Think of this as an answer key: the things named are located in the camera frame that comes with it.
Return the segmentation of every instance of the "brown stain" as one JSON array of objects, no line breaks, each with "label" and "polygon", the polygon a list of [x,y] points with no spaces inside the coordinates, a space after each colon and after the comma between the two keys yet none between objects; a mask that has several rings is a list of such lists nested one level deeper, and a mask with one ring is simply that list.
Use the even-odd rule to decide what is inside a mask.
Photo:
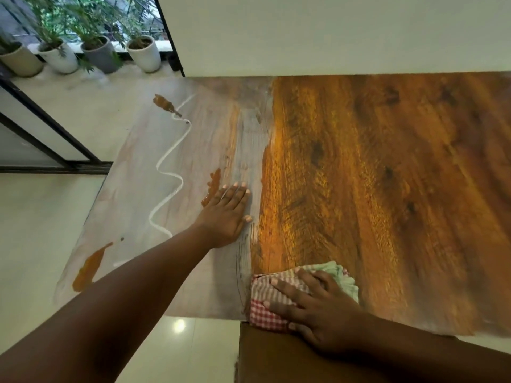
[{"label": "brown stain", "polygon": [[380,317],[511,334],[509,88],[505,73],[276,78],[253,273],[335,260]]},{"label": "brown stain", "polygon": [[174,113],[179,118],[182,117],[182,115],[179,112],[176,111],[176,109],[174,108],[174,105],[172,104],[172,102],[166,100],[165,97],[163,97],[163,96],[161,96],[159,94],[155,94],[153,102],[154,102],[155,105],[157,105],[157,107],[162,108],[165,111]]},{"label": "brown stain", "polygon": [[93,278],[99,269],[105,250],[113,245],[113,242],[104,245],[99,250],[95,251],[90,257],[85,260],[85,263],[78,271],[78,275],[73,281],[73,290],[82,292],[87,286],[93,283]]},{"label": "brown stain", "polygon": [[208,194],[202,201],[200,202],[203,207],[207,206],[211,201],[215,193],[218,192],[218,188],[220,187],[220,179],[221,179],[221,171],[218,168],[215,173],[210,173],[211,181],[208,182]]}]

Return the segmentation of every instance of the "gray plant pot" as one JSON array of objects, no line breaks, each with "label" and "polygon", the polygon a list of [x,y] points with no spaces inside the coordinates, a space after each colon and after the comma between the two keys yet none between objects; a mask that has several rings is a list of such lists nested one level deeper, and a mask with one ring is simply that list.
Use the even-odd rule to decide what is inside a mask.
[{"label": "gray plant pot", "polygon": [[100,40],[105,43],[103,46],[93,49],[86,50],[82,43],[81,49],[89,62],[99,68],[105,74],[111,74],[119,69],[120,65],[114,59],[114,49],[112,42],[106,36],[98,36]]}]

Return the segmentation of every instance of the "person's left hand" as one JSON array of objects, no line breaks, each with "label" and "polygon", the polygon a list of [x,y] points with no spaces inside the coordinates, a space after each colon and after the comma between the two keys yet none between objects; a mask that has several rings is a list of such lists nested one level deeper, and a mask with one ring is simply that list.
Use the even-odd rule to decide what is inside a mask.
[{"label": "person's left hand", "polygon": [[223,247],[234,242],[245,224],[252,221],[252,217],[243,216],[249,197],[250,190],[246,183],[240,187],[235,183],[229,190],[227,185],[223,186],[202,209],[193,226],[206,230],[213,240],[213,247]]}]

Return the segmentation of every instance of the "red checkered cloth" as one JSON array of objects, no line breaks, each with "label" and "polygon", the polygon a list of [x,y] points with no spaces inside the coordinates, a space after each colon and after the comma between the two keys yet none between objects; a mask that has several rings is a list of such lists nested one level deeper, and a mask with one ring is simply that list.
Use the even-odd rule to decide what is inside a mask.
[{"label": "red checkered cloth", "polygon": [[[315,265],[306,265],[301,267],[305,270],[314,270],[314,266]],[[344,276],[349,277],[346,270],[343,270],[342,273]],[[255,275],[252,277],[249,317],[250,324],[262,329],[285,332],[287,331],[288,321],[266,309],[263,302],[274,301],[288,305],[294,303],[270,284],[272,278],[278,278],[290,283],[295,288],[302,290],[305,293],[309,293],[309,288],[297,277],[294,269],[280,273]]]}]

